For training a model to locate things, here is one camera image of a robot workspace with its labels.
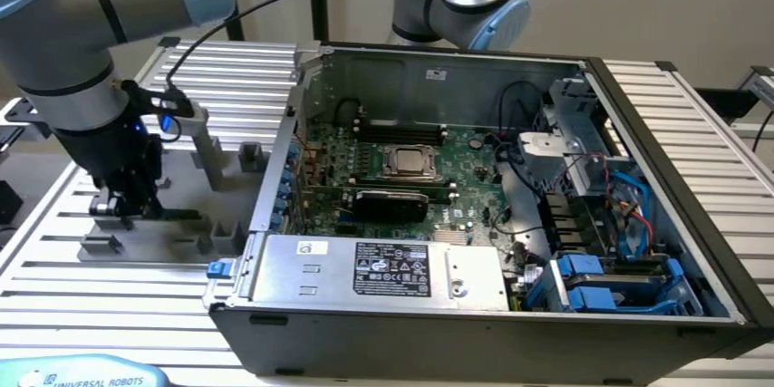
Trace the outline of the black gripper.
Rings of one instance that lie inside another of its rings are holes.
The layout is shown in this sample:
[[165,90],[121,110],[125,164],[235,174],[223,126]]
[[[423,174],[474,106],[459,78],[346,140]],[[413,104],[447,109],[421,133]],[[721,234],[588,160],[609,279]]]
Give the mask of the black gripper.
[[105,126],[91,131],[59,130],[58,139],[98,189],[89,213],[95,217],[161,218],[161,137],[141,126]]

